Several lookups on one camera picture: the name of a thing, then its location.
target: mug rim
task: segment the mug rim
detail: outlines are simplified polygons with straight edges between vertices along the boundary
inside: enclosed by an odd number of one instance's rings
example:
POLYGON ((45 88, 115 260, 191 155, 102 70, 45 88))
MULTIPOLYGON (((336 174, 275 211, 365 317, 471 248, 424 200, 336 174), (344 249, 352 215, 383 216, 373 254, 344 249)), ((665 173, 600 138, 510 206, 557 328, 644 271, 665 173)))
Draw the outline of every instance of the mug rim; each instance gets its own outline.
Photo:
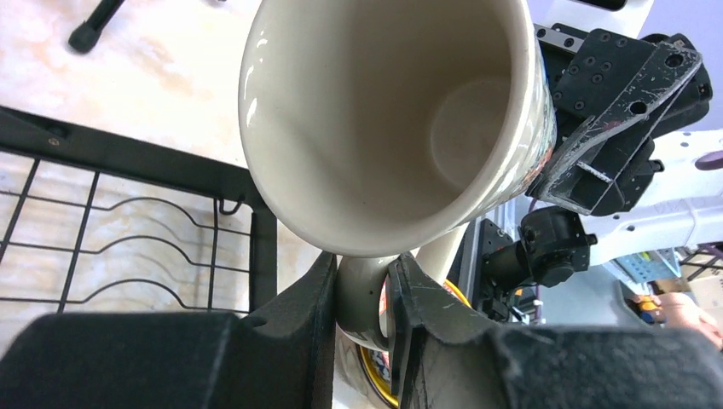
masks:
POLYGON ((498 181, 503 177, 501 173, 513 159, 513 155, 510 153, 510 147, 517 145, 523 136, 526 123, 525 119, 529 117, 532 111, 532 100, 534 94, 533 85, 535 81, 535 70, 537 69, 536 53, 538 45, 536 43, 534 30, 532 29, 533 22, 528 4, 526 3, 526 0, 505 0, 504 3, 511 8, 511 13, 509 13, 508 16, 512 19, 510 24, 504 25, 505 35, 508 38, 508 43, 511 45, 511 47, 509 47, 509 51, 512 60, 512 81, 510 84, 510 94, 507 102, 508 108, 504 123, 500 130, 500 135, 506 135, 507 137, 499 138, 496 141, 495 146, 488 156, 488 160, 482 166, 482 169, 480 169, 469 186, 452 203, 441 209, 434 216, 428 217, 424 219, 424 221, 419 222, 416 227, 415 234, 400 236, 388 243, 373 241, 372 244, 366 246, 366 248, 360 249, 358 247, 349 248, 332 241, 327 242, 324 239, 319 239, 313 234, 313 228, 299 225, 294 222, 294 220, 291 220, 292 218, 287 218, 286 212, 283 210, 284 206, 277 203, 275 198, 273 198, 273 195, 268 195, 268 192, 263 186, 263 177, 255 171, 256 166, 254 166, 254 162, 256 161, 258 155, 250 153, 248 145, 245 143, 248 135, 244 132, 242 115, 245 111, 243 109, 243 75, 248 69, 247 62, 249 59, 246 58, 246 54, 248 52, 252 52, 251 50, 253 47, 250 47, 253 41, 252 39, 255 38, 256 33, 263 30, 259 28, 259 25, 261 24, 259 23, 259 20, 263 17, 266 1, 262 1, 256 15, 254 16, 244 47, 237 95, 239 102, 239 105, 237 106, 237 114, 239 119, 241 144, 243 146, 243 153, 246 158, 248 170, 251 173, 252 179, 256 184, 263 201, 276 215, 278 220, 300 239, 306 241, 314 247, 323 249, 324 251, 330 251, 343 256, 384 257, 410 251, 430 243, 431 241, 442 237, 448 231, 458 227, 460 224, 468 220, 470 216, 475 216, 475 210, 485 210, 478 208, 489 196, 490 190, 495 187, 495 184, 489 183, 489 181, 498 181), (527 27, 528 29, 519 30, 519 27, 527 27), (522 118, 523 120, 511 120, 511 118, 522 118))

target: black rubber foot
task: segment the black rubber foot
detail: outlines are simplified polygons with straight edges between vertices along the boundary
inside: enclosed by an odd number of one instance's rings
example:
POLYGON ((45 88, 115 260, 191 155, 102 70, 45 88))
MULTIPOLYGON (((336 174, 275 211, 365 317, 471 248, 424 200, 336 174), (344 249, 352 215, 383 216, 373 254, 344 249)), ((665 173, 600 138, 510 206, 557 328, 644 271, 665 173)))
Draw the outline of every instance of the black rubber foot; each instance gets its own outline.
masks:
POLYGON ((88 54, 98 43, 100 37, 101 32, 97 32, 87 21, 84 21, 83 24, 73 30, 70 38, 68 38, 68 45, 80 54, 88 54))

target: mug handle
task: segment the mug handle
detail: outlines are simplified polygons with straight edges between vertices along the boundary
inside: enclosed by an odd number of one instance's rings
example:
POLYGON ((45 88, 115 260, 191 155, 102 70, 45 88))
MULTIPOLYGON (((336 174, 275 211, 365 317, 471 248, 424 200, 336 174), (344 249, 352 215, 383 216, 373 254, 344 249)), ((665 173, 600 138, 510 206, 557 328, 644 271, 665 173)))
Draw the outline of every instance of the mug handle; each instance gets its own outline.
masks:
MULTIPOLYGON (((465 235, 466 224, 423 245, 416 259, 423 271, 442 284, 465 235)), ((389 263, 398 256, 378 258, 342 257, 334 289, 337 323, 355 343, 386 351, 389 338, 379 325, 379 298, 389 263)))

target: mug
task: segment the mug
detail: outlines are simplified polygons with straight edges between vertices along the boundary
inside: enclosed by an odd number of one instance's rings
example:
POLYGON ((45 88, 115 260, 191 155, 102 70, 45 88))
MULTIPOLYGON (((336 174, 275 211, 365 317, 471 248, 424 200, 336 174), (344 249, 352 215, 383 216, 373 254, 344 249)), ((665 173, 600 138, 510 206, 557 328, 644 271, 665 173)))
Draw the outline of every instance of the mug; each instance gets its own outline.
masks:
POLYGON ((265 0, 239 88, 253 181, 344 256, 338 323, 375 349, 389 260, 421 247, 441 283, 459 227, 523 192, 557 133, 526 0, 265 0))

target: marble countertop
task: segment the marble countertop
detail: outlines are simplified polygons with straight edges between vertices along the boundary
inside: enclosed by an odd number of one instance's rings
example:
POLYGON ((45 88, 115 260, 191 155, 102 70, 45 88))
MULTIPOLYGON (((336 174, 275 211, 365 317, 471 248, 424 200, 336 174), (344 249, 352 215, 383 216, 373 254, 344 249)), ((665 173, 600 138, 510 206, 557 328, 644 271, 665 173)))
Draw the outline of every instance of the marble countertop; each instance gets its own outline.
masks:
MULTIPOLYGON (((87 55, 67 46, 72 30, 97 0, 0 0, 0 105, 82 124, 246 167, 237 121, 240 64, 260 0, 133 0, 125 2, 87 55)), ((32 167, 29 158, 0 153, 0 225, 3 233, 32 167)), ((31 194, 84 203, 90 172, 41 162, 31 194)), ((188 222, 158 202, 125 199, 153 196, 180 204, 201 225, 212 225, 209 199, 101 176, 82 250, 103 249, 129 235, 153 235, 177 243, 195 262, 210 256, 210 230, 188 222)), ((250 210, 219 222, 247 232, 250 210)), ((72 246, 78 235, 77 208, 28 199, 11 242, 72 246)), ((217 263, 248 266, 247 237, 219 237, 217 263)), ((278 286, 287 288, 311 265, 319 250, 279 226, 278 286)), ((59 299, 69 255, 9 246, 0 263, 0 297, 59 299)), ((118 279, 154 279, 175 291, 186 305, 204 305, 207 268, 188 265, 177 251, 158 242, 131 240, 101 254, 81 255, 68 299, 82 301, 118 279)), ((244 274, 218 270, 214 305, 244 309, 244 274)), ((0 351, 17 331, 57 303, 0 301, 0 351)), ((127 284, 113 287, 67 311, 178 310, 160 288, 127 284)), ((353 366, 353 348, 341 343, 338 361, 353 366)), ((363 379, 349 371, 335 378, 335 407, 371 407, 363 379)))

